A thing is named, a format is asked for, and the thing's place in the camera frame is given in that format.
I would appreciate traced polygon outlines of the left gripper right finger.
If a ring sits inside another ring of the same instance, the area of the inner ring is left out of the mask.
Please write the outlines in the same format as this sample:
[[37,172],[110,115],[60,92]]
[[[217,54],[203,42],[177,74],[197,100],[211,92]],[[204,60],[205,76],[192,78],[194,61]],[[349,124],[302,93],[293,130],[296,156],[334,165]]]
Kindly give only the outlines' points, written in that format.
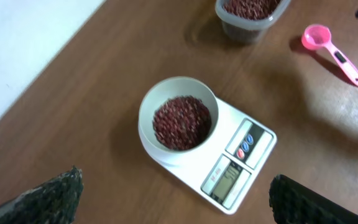
[[269,206],[277,224],[358,224],[357,214],[283,174],[270,184]]

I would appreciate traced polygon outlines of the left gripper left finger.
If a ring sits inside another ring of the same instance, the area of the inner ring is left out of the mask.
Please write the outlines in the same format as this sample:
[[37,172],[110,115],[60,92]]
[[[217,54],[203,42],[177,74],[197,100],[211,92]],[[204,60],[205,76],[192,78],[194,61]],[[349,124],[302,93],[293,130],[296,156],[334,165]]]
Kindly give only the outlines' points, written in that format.
[[0,205],[0,223],[73,223],[84,189],[75,166]]

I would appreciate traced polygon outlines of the pink measuring scoop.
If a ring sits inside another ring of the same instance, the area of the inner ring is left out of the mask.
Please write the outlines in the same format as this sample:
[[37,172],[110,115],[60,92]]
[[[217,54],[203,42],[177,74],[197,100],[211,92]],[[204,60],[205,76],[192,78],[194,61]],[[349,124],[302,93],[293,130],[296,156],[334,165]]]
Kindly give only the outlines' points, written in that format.
[[358,69],[331,41],[331,31],[321,24],[308,26],[302,37],[301,43],[308,50],[325,48],[335,60],[347,79],[358,87]]

